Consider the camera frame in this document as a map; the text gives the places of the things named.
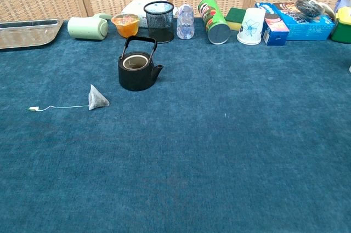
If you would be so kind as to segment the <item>pyramid tea bag with string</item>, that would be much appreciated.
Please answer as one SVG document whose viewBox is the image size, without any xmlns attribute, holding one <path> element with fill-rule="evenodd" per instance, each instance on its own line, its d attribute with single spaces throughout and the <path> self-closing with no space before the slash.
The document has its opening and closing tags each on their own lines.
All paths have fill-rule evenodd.
<svg viewBox="0 0 351 233">
<path fill-rule="evenodd" d="M 99 107 L 106 107 L 110 105 L 110 102 L 107 100 L 107 98 L 104 97 L 102 93 L 98 91 L 93 84 L 90 85 L 90 91 L 88 94 L 88 103 L 89 103 L 88 105 L 64 106 L 64 107 L 49 105 L 45 109 L 40 109 L 39 106 L 30 106 L 26 109 L 27 111 L 42 112 L 48 109 L 71 109 L 71 108 L 79 108 L 79 107 L 88 107 L 88 110 L 94 110 Z"/>
</svg>

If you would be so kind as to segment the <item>black cast iron teapot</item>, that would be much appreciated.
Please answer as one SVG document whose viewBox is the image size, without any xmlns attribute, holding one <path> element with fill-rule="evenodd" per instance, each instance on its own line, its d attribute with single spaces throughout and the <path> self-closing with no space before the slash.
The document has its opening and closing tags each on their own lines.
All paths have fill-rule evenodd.
<svg viewBox="0 0 351 233">
<path fill-rule="evenodd" d="M 131 41 L 153 43 L 150 54 L 146 52 L 129 52 L 126 49 Z M 141 91 L 150 88 L 156 82 L 163 65 L 155 66 L 152 56 L 157 48 L 157 41 L 150 37 L 130 36 L 126 39 L 121 56 L 118 58 L 118 79 L 127 90 Z"/>
</svg>

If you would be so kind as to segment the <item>blue table cloth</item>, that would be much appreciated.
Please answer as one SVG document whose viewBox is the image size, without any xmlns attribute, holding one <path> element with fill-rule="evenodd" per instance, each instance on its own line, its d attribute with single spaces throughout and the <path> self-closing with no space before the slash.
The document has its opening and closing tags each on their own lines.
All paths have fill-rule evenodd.
<svg viewBox="0 0 351 233">
<path fill-rule="evenodd" d="M 118 82 L 124 39 L 0 50 L 0 233 L 351 233 L 351 44 L 160 44 Z M 90 85 L 109 106 L 88 105 Z"/>
</svg>

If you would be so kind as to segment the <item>black mesh pen holder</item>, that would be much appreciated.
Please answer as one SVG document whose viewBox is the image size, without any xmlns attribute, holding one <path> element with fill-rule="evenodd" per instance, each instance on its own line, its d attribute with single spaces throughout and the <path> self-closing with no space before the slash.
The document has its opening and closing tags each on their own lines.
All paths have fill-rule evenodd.
<svg viewBox="0 0 351 233">
<path fill-rule="evenodd" d="M 154 1 L 144 6 L 148 24 L 149 37 L 158 43 L 168 43 L 173 40 L 173 9 L 169 1 Z"/>
</svg>

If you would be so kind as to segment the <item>clear plastic water bottle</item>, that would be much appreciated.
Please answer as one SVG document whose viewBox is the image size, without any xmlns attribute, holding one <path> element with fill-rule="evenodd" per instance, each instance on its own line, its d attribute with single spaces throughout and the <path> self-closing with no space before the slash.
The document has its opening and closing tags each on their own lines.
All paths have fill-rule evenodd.
<svg viewBox="0 0 351 233">
<path fill-rule="evenodd" d="M 178 9 L 177 36 L 180 39 L 191 39 L 194 33 L 194 10 L 189 4 L 183 4 Z"/>
</svg>

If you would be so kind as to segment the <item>orange jelly cup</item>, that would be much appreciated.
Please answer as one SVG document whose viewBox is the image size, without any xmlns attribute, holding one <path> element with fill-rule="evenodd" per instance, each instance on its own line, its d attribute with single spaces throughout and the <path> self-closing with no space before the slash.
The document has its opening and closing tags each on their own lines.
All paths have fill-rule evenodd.
<svg viewBox="0 0 351 233">
<path fill-rule="evenodd" d="M 128 38 L 138 33 L 140 18 L 135 14 L 117 14 L 111 18 L 111 22 L 122 37 Z"/>
</svg>

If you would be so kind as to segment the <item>green chips can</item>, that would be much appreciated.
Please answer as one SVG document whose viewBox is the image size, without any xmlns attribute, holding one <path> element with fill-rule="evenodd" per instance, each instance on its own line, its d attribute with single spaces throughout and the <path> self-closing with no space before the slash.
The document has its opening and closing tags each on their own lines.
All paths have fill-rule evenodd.
<svg viewBox="0 0 351 233">
<path fill-rule="evenodd" d="M 201 0 L 198 10 L 205 24 L 209 41 L 212 44 L 224 44 L 230 37 L 231 29 L 216 0 Z"/>
</svg>

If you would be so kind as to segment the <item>green and yellow sponge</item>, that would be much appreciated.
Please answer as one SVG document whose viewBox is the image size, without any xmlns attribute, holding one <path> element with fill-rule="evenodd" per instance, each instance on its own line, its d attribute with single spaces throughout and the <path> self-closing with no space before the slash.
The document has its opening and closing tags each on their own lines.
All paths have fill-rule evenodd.
<svg viewBox="0 0 351 233">
<path fill-rule="evenodd" d="M 231 8 L 225 17 L 227 24 L 231 30 L 239 31 L 244 19 L 246 10 L 240 8 Z"/>
</svg>

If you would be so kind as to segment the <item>light green mug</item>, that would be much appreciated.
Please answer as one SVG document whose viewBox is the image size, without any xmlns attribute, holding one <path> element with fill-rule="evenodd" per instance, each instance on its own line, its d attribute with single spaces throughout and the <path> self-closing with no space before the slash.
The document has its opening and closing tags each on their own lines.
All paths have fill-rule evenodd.
<svg viewBox="0 0 351 233">
<path fill-rule="evenodd" d="M 106 13 L 97 13 L 91 17 L 72 17 L 67 23 L 69 35 L 78 39 L 103 40 L 108 32 L 108 20 L 112 16 Z"/>
</svg>

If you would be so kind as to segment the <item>blue pink cookie box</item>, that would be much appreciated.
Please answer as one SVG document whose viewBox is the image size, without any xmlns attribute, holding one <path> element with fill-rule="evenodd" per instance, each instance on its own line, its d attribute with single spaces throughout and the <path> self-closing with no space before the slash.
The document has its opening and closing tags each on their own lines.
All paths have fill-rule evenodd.
<svg viewBox="0 0 351 233">
<path fill-rule="evenodd" d="M 267 2 L 256 2 L 256 8 L 266 11 L 262 29 L 262 37 L 268 46 L 284 46 L 289 34 L 289 29 L 274 10 L 273 5 Z"/>
</svg>

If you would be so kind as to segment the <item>dark brown cookie box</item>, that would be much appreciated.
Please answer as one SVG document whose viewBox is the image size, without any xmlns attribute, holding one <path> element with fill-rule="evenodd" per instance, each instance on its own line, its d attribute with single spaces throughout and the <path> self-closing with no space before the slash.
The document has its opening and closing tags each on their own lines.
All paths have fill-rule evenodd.
<svg viewBox="0 0 351 233">
<path fill-rule="evenodd" d="M 286 15 L 301 15 L 294 2 L 273 3 L 276 9 Z"/>
</svg>

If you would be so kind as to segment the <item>wide blue snack box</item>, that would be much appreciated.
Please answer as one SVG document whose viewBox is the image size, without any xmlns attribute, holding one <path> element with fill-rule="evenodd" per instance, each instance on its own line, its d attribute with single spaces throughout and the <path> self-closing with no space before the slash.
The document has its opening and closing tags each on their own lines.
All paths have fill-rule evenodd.
<svg viewBox="0 0 351 233">
<path fill-rule="evenodd" d="M 278 10 L 277 13 L 289 29 L 288 41 L 324 41 L 335 26 L 327 15 L 318 19 L 308 19 L 297 11 Z"/>
</svg>

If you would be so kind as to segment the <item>black wrapped tape roll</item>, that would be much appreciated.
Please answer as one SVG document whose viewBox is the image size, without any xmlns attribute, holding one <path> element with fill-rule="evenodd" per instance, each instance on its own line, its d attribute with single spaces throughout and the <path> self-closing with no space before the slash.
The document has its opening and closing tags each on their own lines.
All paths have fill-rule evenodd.
<svg viewBox="0 0 351 233">
<path fill-rule="evenodd" d="M 295 6 L 309 19 L 316 19 L 324 13 L 324 7 L 315 0 L 296 0 Z"/>
</svg>

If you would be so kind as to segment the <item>shiny metal tray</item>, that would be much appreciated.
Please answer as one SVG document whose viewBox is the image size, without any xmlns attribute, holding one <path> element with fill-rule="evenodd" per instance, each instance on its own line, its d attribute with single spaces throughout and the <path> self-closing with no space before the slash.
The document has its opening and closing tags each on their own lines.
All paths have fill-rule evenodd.
<svg viewBox="0 0 351 233">
<path fill-rule="evenodd" d="M 58 34 L 63 20 L 0 22 L 0 49 L 42 46 Z"/>
</svg>

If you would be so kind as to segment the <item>green container yellow lid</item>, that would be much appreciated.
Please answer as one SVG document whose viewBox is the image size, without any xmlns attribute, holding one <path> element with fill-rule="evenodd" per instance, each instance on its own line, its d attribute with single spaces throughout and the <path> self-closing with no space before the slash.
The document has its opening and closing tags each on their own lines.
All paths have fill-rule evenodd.
<svg viewBox="0 0 351 233">
<path fill-rule="evenodd" d="M 351 7 L 338 9 L 331 39 L 335 42 L 351 44 Z"/>
</svg>

